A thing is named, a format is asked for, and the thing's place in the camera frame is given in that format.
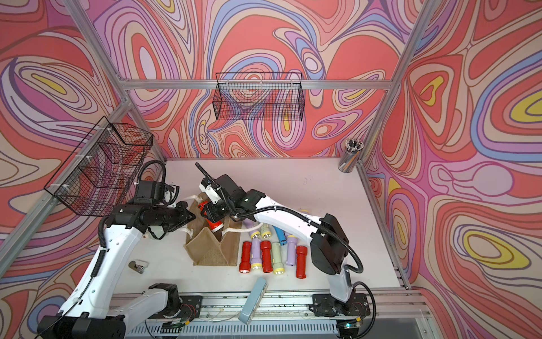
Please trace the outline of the green flashlight upper row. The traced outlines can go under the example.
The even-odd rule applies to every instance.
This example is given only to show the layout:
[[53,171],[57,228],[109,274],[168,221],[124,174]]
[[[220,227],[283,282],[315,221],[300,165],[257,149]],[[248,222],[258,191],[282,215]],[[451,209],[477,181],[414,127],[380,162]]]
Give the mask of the green flashlight upper row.
[[272,237],[272,231],[270,229],[269,224],[267,223],[262,224],[262,226],[260,227],[260,234],[263,239]]

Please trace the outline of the purple flashlight lower left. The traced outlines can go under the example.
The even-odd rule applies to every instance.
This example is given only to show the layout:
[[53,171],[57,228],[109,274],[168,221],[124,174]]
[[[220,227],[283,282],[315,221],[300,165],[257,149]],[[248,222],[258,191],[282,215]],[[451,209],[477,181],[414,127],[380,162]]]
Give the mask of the purple flashlight lower left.
[[258,270],[262,267],[261,240],[255,237],[251,240],[251,269]]

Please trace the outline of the purple flashlight lower right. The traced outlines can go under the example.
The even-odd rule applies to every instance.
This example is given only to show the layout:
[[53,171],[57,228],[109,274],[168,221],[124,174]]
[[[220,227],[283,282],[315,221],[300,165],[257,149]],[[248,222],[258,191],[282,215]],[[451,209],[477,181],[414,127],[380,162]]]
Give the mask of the purple flashlight lower right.
[[287,259],[285,261],[288,266],[296,265],[296,248],[298,244],[298,238],[292,234],[287,235]]

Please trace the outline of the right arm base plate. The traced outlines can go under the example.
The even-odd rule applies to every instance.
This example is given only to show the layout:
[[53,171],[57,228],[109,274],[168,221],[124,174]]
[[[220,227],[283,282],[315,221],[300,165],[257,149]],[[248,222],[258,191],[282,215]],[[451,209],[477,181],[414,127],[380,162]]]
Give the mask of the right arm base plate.
[[356,316],[363,319],[371,315],[367,295],[356,292],[346,302],[336,300],[331,294],[314,294],[309,311],[323,317]]

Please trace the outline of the purple flashlight far left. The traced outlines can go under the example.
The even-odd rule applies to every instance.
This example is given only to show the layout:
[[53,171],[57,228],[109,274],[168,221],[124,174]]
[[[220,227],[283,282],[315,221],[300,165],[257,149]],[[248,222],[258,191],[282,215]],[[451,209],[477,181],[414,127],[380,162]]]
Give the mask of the purple flashlight far left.
[[261,237],[260,228],[256,227],[257,225],[258,223],[255,223],[250,219],[245,219],[243,221],[243,227],[245,230],[248,230],[248,234],[251,239]]

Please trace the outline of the red flashlight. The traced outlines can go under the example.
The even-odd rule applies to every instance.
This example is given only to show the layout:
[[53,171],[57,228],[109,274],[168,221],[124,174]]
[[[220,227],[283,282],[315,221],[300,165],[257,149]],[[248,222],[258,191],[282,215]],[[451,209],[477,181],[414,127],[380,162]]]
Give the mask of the red flashlight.
[[223,219],[226,216],[226,211],[220,204],[214,204],[211,201],[203,201],[199,203],[198,208],[200,214],[207,220],[212,232],[217,232],[224,227]]
[[239,264],[240,273],[250,273],[251,272],[251,247],[252,244],[250,241],[245,241],[242,244],[241,248],[241,261]]
[[262,262],[263,262],[263,272],[264,273],[272,273],[273,267],[272,267],[272,244],[270,241],[262,241],[261,242],[261,254],[262,254]]
[[306,279],[306,258],[308,248],[305,246],[296,247],[296,277]]

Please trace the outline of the brown burlap tote bag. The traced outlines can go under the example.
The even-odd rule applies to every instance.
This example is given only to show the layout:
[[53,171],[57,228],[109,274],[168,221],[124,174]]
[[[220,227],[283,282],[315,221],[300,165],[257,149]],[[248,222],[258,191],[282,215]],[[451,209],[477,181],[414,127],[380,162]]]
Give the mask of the brown burlap tote bag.
[[184,248],[195,266],[237,266],[241,233],[223,231],[241,230],[241,222],[235,222],[227,216],[221,221],[222,227],[213,232],[208,220],[200,214],[200,203],[207,202],[210,202],[210,199],[205,193],[201,193],[190,205],[189,211],[196,219],[186,226],[191,234],[187,237]]

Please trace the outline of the grey blue rectangular block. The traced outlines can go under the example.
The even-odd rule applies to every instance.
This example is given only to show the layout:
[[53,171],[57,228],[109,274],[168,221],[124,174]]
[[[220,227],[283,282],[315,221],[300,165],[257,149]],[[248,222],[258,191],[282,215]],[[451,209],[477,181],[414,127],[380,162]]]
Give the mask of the grey blue rectangular block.
[[244,323],[245,325],[249,325],[251,323],[251,319],[253,318],[253,315],[255,314],[255,311],[257,310],[259,304],[261,303],[261,300],[263,298],[263,295],[265,295],[265,291],[267,290],[268,282],[265,278],[258,278],[255,282],[255,285],[246,298],[245,304],[243,308],[241,309],[241,312],[239,313],[238,320],[241,323]]

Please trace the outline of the green flashlight lower row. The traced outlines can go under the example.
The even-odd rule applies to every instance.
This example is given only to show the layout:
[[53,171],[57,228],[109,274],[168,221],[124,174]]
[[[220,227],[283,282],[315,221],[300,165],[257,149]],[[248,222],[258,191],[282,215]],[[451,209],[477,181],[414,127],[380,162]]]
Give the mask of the green flashlight lower row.
[[272,269],[275,275],[282,275],[285,273],[285,267],[282,262],[282,250],[279,242],[272,243]]

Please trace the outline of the green flashlight row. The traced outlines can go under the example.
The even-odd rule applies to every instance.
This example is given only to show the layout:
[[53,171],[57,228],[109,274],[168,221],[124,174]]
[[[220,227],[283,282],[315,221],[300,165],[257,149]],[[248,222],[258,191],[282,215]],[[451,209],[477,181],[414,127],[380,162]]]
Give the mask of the green flashlight row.
[[269,224],[267,223],[262,224],[262,226],[260,227],[260,234],[263,239],[272,237],[272,231],[270,229]]
[[285,273],[285,267],[282,262],[282,250],[279,242],[272,243],[272,269],[275,275],[282,275]]

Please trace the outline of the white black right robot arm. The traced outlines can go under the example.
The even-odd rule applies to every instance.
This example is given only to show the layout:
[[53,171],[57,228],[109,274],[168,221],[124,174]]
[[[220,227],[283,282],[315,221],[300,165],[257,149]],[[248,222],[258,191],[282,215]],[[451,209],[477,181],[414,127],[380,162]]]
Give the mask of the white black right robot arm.
[[298,237],[309,245],[312,264],[327,275],[330,296],[348,307],[354,303],[353,296],[361,286],[371,301],[372,315],[376,315],[376,300],[371,289],[364,282],[351,281],[350,273],[361,274],[364,266],[336,217],[329,213],[318,217],[298,212],[258,190],[244,191],[228,175],[215,179],[200,163],[197,162],[196,167],[204,176],[200,190],[210,199],[201,213],[203,217],[213,223],[225,216],[234,221],[249,219],[277,226]]

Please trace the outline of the small grey metal object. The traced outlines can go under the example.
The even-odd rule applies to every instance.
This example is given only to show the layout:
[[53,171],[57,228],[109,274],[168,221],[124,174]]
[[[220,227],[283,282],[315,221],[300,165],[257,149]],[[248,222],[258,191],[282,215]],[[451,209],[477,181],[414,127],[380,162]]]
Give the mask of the small grey metal object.
[[146,268],[148,268],[148,265],[149,263],[147,261],[140,260],[133,260],[128,263],[128,267],[139,274],[143,274]]

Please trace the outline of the blue flashlight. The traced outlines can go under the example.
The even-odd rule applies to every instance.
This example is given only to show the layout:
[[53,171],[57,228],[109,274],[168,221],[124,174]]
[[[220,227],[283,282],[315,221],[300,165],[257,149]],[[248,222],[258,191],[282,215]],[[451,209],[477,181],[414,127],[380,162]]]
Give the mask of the blue flashlight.
[[275,234],[277,235],[278,242],[281,246],[285,246],[287,244],[287,237],[285,235],[285,232],[281,230],[279,227],[275,227]]

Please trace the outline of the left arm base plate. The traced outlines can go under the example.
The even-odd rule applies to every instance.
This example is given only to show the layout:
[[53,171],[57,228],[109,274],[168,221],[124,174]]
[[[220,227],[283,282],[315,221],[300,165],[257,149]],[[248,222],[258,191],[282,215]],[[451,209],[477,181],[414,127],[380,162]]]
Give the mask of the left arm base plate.
[[203,303],[201,295],[182,295],[178,305],[166,311],[162,316],[165,319],[194,320],[199,318]]

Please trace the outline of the purple flashlight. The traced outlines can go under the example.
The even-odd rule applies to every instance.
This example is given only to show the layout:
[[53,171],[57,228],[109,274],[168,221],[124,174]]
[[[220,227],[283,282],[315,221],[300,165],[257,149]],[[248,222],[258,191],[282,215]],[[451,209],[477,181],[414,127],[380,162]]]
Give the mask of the purple flashlight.
[[255,237],[251,240],[251,269],[258,270],[262,267],[261,240]]
[[243,227],[245,230],[248,230],[248,234],[251,239],[261,237],[260,228],[256,227],[257,225],[258,223],[255,223],[250,219],[245,219],[243,221]]
[[298,238],[292,234],[287,235],[287,259],[285,261],[288,266],[296,265],[296,248],[298,244]]

